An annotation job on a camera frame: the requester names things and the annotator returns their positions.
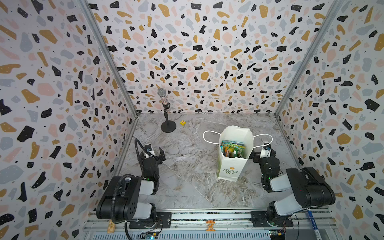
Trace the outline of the white paper shopping bag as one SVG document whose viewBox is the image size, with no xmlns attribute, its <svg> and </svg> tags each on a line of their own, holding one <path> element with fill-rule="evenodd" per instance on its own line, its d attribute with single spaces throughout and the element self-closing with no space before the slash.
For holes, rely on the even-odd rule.
<svg viewBox="0 0 384 240">
<path fill-rule="evenodd" d="M 257 137 L 269 137 L 270 141 L 262 145 L 255 146 L 254 140 Z M 269 134 L 253 135 L 252 131 L 248 128 L 240 128 L 238 126 L 226 127 L 222 133 L 207 130 L 203 133 L 203 139 L 209 144 L 217 146 L 218 149 L 218 168 L 217 177 L 221 180 L 236 182 L 242 173 L 248 159 L 256 149 L 269 145 L 273 142 L 274 138 Z M 227 158 L 224 157 L 221 151 L 222 141 L 237 141 L 246 145 L 243 158 Z"/>
</svg>

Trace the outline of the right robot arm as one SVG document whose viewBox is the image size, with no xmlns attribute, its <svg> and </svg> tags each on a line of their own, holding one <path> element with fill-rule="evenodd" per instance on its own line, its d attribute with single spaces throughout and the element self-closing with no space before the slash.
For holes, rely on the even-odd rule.
<svg viewBox="0 0 384 240">
<path fill-rule="evenodd" d="M 284 199 L 269 203 L 265 213 L 268 225 L 291 227 L 293 214 L 335 203 L 334 191 L 314 168 L 289 168 L 282 174 L 280 160 L 272 149 L 253 152 L 251 158 L 260 166 L 261 184 L 266 192 L 292 191 Z"/>
</svg>

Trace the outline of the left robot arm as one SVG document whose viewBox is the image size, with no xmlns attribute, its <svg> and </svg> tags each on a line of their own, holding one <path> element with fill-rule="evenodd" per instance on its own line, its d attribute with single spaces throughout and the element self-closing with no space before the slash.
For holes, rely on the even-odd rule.
<svg viewBox="0 0 384 240">
<path fill-rule="evenodd" d="M 141 222 L 152 226 L 157 221 L 157 210 L 154 204 L 141 203 L 140 196 L 155 195 L 160 184 L 159 165 L 166 160 L 165 153 L 139 154 L 142 176 L 126 174 L 116 176 L 109 182 L 98 206 L 96 215 L 101 220 L 122 222 Z"/>
</svg>

